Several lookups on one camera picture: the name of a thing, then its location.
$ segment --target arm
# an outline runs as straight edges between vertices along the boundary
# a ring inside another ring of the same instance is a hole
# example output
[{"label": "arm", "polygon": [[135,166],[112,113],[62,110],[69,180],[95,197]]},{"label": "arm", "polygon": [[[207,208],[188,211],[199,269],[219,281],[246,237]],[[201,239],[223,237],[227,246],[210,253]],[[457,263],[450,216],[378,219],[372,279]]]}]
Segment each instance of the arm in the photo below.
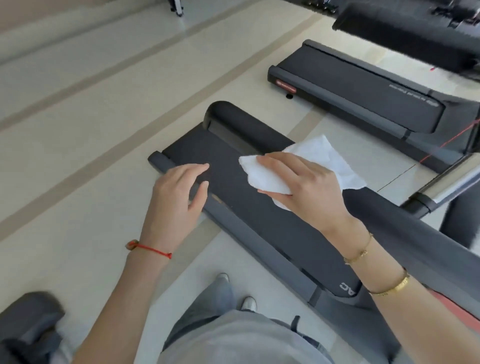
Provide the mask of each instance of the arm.
[{"label": "arm", "polygon": [[[203,182],[192,203],[189,192],[208,165],[190,164],[169,170],[155,183],[140,243],[173,253],[195,227],[207,199]],[[169,259],[136,248],[128,254],[120,280],[73,364],[131,364],[145,326],[156,281]]]},{"label": "arm", "polygon": [[[345,258],[360,255],[369,242],[369,232],[345,208],[332,171],[282,152],[258,157],[258,161],[278,174],[292,194],[259,192],[283,203],[319,230]],[[352,268],[370,292],[385,292],[402,281],[402,266],[374,238],[367,251]],[[373,299],[415,363],[480,361],[478,339],[414,278],[404,289]]]}]

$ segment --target red label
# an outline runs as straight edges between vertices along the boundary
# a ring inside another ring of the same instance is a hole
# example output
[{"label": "red label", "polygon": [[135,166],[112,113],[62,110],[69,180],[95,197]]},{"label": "red label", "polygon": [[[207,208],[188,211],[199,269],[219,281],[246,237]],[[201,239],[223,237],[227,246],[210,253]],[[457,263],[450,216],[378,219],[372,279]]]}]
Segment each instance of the red label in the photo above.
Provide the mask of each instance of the red label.
[{"label": "red label", "polygon": [[292,93],[292,94],[296,94],[297,93],[297,89],[289,84],[286,84],[285,82],[283,81],[280,81],[280,80],[276,80],[275,81],[276,85],[277,86],[280,86],[281,88],[283,88],[284,90],[287,90],[288,92]]}]

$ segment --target white wipe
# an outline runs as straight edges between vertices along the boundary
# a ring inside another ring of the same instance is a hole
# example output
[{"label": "white wipe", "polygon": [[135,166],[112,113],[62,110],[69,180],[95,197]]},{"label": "white wipe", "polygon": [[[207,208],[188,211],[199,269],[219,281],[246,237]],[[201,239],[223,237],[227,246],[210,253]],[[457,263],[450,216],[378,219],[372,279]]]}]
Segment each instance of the white wipe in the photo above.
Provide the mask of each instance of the white wipe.
[{"label": "white wipe", "polygon": [[[296,143],[285,148],[284,152],[303,157],[310,162],[315,162],[335,172],[340,189],[359,190],[366,187],[367,183],[357,175],[339,153],[333,149],[325,135]],[[271,170],[257,162],[256,156],[240,157],[239,163],[248,175],[250,186],[259,190],[291,194],[288,186]],[[274,200],[275,205],[288,210],[283,204]]]}]

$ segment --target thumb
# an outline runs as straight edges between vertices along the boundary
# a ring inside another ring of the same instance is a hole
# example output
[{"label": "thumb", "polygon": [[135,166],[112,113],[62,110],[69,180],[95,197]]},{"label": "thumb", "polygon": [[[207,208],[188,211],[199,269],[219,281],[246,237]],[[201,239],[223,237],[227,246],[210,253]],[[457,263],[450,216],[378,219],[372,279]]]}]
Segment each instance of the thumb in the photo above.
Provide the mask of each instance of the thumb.
[{"label": "thumb", "polygon": [[286,207],[289,207],[292,204],[292,196],[290,194],[279,194],[277,192],[268,192],[263,190],[257,190],[261,194],[270,196],[272,199],[277,200],[279,203],[284,204]]},{"label": "thumb", "polygon": [[189,211],[195,211],[196,213],[200,214],[202,209],[207,201],[208,197],[208,181],[203,181],[198,187],[197,193],[193,198],[190,206],[188,206]]}]

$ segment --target white shoe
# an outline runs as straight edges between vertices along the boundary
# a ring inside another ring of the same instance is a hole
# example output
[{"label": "white shoe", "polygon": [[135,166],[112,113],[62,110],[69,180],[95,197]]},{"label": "white shoe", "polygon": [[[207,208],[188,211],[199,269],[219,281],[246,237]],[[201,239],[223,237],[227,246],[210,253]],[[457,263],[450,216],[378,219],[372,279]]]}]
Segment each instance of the white shoe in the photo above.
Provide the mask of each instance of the white shoe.
[{"label": "white shoe", "polygon": [[226,280],[227,282],[230,282],[230,278],[228,278],[227,273],[220,273],[216,278],[217,279],[222,278],[222,279]]},{"label": "white shoe", "polygon": [[243,300],[243,303],[241,304],[241,311],[243,310],[249,310],[253,312],[257,312],[257,301],[253,297],[247,297]]}]

